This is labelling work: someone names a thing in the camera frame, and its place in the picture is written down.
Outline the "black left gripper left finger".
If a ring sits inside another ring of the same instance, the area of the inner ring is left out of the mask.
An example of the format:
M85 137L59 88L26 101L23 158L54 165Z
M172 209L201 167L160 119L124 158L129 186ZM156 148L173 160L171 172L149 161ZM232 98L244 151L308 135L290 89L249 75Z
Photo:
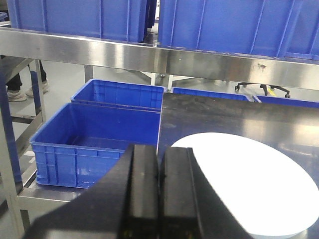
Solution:
M154 147L130 145L74 200L36 219L25 239L155 239L158 163Z

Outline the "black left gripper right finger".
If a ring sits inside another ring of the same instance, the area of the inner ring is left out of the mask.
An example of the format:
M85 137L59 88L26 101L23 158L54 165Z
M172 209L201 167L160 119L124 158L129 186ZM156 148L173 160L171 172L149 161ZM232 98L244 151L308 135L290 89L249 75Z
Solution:
M160 172L162 239L249 239L209 184L191 148L169 147Z

